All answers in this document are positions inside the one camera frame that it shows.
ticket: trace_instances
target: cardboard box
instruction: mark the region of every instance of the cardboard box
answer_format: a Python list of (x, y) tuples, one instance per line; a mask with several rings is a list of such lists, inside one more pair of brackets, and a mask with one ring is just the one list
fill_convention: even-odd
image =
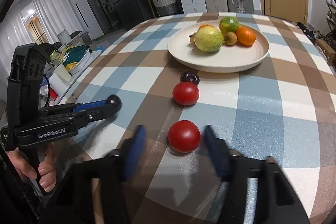
[(316, 39), (315, 43), (316, 46), (319, 46), (322, 49), (324, 55), (327, 58), (328, 65), (331, 66), (335, 59), (336, 52), (332, 49), (332, 47), (329, 46), (327, 42), (322, 39)]

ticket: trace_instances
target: human hand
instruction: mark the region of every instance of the human hand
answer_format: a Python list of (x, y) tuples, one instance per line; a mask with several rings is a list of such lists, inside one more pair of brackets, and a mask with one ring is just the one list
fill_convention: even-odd
[[(37, 174), (29, 162), (19, 153), (18, 148), (8, 152), (8, 157), (14, 165), (16, 171), (20, 175), (23, 182), (28, 182), (28, 179), (36, 179)], [(39, 173), (42, 176), (40, 185), (46, 192), (50, 192), (56, 185), (56, 170), (55, 156), (53, 152), (53, 144), (48, 143), (45, 147), (44, 161), (39, 165)]]

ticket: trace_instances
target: kiwi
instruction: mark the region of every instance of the kiwi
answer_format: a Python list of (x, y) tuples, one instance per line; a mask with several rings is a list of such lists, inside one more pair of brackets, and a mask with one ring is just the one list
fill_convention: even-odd
[(225, 44), (228, 46), (233, 46), (237, 43), (237, 36), (234, 32), (228, 32), (224, 38)]
[(193, 46), (196, 46), (195, 45), (195, 36), (196, 36), (196, 33), (192, 34), (189, 36), (189, 39), (190, 39), (190, 43), (193, 45)]

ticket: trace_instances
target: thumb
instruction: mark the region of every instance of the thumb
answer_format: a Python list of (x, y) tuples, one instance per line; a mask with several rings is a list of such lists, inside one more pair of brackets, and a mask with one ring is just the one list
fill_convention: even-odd
[(20, 170), (26, 177), (30, 179), (36, 179), (37, 174), (34, 168), (29, 164), (29, 162), (21, 156), (18, 151), (9, 152), (8, 157), (13, 163), (14, 167), (17, 170)]

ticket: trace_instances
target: table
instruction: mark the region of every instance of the table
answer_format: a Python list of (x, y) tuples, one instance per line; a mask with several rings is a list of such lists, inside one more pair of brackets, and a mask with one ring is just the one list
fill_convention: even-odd
[[(269, 56), (241, 73), (199, 71), (198, 103), (176, 107), (172, 90), (180, 74), (190, 69), (168, 53), (170, 37), (196, 22), (223, 16), (236, 16), (262, 32), (270, 41)], [(124, 187), (133, 223), (212, 223), (218, 218), (226, 186), (215, 176), (204, 146), (187, 155), (175, 155), (167, 146), (168, 129), (182, 119), (201, 130), (212, 125), (232, 149), (248, 157), (273, 156), (311, 223), (320, 223), (335, 204), (336, 79), (314, 45), (291, 23), (234, 13), (148, 20), (103, 52), (61, 103), (103, 100), (110, 94), (123, 102), (117, 119), (91, 124), (55, 143), (55, 154), (62, 168), (71, 157), (101, 157), (143, 124), (146, 149), (137, 174)], [(251, 180), (246, 223), (253, 222), (256, 187)]]

